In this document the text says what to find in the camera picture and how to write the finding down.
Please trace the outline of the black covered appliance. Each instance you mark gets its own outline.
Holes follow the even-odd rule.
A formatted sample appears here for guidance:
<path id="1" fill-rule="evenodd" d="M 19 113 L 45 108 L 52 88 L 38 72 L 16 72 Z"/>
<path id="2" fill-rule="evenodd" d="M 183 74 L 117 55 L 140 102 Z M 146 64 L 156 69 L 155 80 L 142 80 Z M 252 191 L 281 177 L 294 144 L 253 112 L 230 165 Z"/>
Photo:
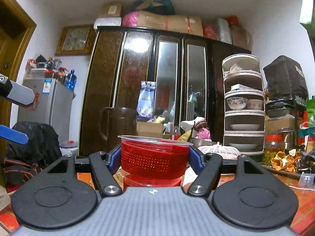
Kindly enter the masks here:
<path id="1" fill-rule="evenodd" d="M 308 89 L 301 65 L 281 55 L 263 68 L 270 100 L 308 99 Z"/>

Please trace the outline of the grey small fridge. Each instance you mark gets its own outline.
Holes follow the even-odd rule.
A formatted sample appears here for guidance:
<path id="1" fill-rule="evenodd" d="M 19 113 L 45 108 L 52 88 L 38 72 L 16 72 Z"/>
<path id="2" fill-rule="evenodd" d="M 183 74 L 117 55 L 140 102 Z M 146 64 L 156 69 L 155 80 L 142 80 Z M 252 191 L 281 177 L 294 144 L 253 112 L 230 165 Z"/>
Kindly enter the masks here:
<path id="1" fill-rule="evenodd" d="M 26 79 L 23 85 L 33 90 L 35 99 L 31 107 L 19 107 L 17 121 L 48 124 L 60 143 L 69 140 L 74 92 L 53 78 Z"/>

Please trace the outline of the dried orange peels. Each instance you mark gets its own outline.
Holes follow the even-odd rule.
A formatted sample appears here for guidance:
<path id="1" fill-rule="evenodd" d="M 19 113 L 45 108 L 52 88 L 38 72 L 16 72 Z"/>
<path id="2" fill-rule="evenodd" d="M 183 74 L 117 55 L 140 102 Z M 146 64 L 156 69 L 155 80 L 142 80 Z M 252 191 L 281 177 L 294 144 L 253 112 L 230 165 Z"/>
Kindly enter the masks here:
<path id="1" fill-rule="evenodd" d="M 276 171 L 286 171 L 289 173 L 297 173 L 299 161 L 302 153 L 296 149 L 289 150 L 288 154 L 279 151 L 274 158 L 271 159 L 271 166 Z"/>

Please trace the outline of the pickle jar red lid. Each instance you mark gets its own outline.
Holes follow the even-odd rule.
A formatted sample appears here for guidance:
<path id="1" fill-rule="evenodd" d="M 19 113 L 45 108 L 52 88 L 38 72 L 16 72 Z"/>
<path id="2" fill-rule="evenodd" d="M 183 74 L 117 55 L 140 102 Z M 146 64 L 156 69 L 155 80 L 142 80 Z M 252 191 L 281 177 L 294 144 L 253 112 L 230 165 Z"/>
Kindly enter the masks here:
<path id="1" fill-rule="evenodd" d="M 270 167 L 271 159 L 283 149 L 283 139 L 280 135 L 268 135 L 264 143 L 263 165 Z"/>

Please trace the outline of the green shopping bag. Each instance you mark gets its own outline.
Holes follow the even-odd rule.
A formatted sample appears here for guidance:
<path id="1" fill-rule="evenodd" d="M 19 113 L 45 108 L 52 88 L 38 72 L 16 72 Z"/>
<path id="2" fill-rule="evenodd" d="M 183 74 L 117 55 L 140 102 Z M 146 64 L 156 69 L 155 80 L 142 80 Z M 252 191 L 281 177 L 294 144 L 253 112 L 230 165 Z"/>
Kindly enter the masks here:
<path id="1" fill-rule="evenodd" d="M 312 96 L 310 100 L 306 101 L 307 122 L 309 127 L 314 127 L 315 124 L 315 97 Z"/>

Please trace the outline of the blue white snack bag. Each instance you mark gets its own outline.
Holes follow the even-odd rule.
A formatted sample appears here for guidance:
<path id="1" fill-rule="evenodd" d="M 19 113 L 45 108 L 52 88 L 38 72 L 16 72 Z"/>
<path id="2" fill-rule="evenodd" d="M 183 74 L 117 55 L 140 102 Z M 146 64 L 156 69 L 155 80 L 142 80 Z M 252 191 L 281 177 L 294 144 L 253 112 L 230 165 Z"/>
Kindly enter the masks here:
<path id="1" fill-rule="evenodd" d="M 137 104 L 138 119 L 146 120 L 153 117 L 155 87 L 156 82 L 142 81 Z"/>

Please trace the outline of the white mesh food cover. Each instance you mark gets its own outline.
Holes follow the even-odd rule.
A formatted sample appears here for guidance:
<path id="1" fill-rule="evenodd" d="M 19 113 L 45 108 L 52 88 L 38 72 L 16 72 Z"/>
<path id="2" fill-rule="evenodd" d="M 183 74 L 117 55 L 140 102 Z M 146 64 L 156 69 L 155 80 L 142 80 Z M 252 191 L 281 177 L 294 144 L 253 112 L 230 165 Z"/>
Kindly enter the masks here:
<path id="1" fill-rule="evenodd" d="M 237 160 L 238 156 L 241 155 L 237 148 L 230 146 L 223 146 L 219 142 L 212 146 L 200 146 L 198 149 L 203 153 L 214 153 L 220 155 L 223 159 Z"/>

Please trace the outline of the black garbage bag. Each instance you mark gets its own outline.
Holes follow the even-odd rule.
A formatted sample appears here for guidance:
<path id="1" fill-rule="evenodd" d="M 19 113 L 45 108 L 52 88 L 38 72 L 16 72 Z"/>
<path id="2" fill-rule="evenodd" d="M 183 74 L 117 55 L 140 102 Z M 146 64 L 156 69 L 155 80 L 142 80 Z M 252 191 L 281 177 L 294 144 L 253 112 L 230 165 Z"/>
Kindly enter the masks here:
<path id="1" fill-rule="evenodd" d="M 7 143 L 1 167 L 8 192 L 17 190 L 62 156 L 58 134 L 52 126 L 36 122 L 18 122 L 13 129 L 25 133 L 28 143 Z"/>

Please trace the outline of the blue water bottle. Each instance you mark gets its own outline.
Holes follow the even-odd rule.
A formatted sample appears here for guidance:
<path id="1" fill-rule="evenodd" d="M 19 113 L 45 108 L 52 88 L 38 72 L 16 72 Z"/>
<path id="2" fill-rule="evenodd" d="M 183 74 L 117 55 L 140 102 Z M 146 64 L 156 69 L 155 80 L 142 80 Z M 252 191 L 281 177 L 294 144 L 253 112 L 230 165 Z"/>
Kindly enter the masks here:
<path id="1" fill-rule="evenodd" d="M 67 75 L 65 86 L 74 91 L 76 85 L 77 76 L 75 75 L 75 70 L 71 70 L 70 73 Z"/>

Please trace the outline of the brown plastic pitcher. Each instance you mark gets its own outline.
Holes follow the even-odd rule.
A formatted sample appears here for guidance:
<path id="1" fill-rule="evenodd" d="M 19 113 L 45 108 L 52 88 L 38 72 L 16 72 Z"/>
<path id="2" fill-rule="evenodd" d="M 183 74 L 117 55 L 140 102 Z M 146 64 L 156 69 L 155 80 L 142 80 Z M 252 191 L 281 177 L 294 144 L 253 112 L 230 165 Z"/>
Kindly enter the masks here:
<path id="1" fill-rule="evenodd" d="M 105 142 L 106 152 L 121 143 L 119 135 L 137 134 L 137 116 L 137 111 L 126 107 L 105 107 L 101 110 L 98 132 Z"/>

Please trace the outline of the white box on floor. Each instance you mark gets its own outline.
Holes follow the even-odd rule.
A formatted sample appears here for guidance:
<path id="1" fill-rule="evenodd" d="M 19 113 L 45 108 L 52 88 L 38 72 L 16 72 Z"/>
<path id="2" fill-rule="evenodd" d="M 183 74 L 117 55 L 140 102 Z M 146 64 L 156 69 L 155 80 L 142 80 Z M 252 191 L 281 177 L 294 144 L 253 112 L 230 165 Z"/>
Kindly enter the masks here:
<path id="1" fill-rule="evenodd" d="M 79 153 L 78 143 L 75 141 L 66 141 L 64 143 L 60 143 L 60 151 L 61 154 L 64 155 L 73 155 L 77 157 Z"/>

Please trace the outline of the dark wooden wardrobe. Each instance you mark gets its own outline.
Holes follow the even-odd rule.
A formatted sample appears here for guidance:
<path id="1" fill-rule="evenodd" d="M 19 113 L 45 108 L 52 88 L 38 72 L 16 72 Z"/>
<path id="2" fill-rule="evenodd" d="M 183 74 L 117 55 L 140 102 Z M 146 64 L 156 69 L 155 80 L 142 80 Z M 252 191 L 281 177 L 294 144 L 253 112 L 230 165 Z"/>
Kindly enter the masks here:
<path id="1" fill-rule="evenodd" d="M 245 49 L 205 37 L 144 28 L 99 27 L 86 80 L 79 154 L 108 151 L 109 108 L 134 110 L 147 121 L 165 115 L 168 133 L 196 117 L 207 120 L 212 140 L 224 130 L 222 61 Z"/>

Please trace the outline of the wall clock wooden frame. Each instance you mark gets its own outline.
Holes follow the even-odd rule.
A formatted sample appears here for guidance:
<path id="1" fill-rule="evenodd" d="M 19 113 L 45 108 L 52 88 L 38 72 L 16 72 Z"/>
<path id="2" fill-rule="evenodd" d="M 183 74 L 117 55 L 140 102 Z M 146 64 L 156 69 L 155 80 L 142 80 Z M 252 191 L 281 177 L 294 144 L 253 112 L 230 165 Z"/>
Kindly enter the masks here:
<path id="1" fill-rule="evenodd" d="M 95 41 L 93 25 L 67 26 L 62 29 L 55 56 L 89 55 Z"/>

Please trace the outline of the cardboard box with label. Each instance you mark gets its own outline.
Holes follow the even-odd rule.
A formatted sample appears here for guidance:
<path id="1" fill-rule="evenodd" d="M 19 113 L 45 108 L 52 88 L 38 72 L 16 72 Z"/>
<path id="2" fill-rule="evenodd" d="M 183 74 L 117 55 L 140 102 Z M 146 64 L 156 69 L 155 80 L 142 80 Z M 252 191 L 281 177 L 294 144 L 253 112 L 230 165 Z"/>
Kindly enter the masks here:
<path id="1" fill-rule="evenodd" d="M 144 137 L 162 138 L 163 124 L 137 122 L 137 135 Z"/>

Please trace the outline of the red clear plastic cup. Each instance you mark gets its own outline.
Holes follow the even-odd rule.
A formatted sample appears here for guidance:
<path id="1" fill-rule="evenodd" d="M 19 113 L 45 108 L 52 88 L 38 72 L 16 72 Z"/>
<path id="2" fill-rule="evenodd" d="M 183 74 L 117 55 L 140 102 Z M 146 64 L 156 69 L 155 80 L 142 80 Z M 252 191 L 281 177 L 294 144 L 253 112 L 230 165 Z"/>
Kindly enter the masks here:
<path id="1" fill-rule="evenodd" d="M 190 142 L 120 135 L 123 188 L 180 186 Z"/>

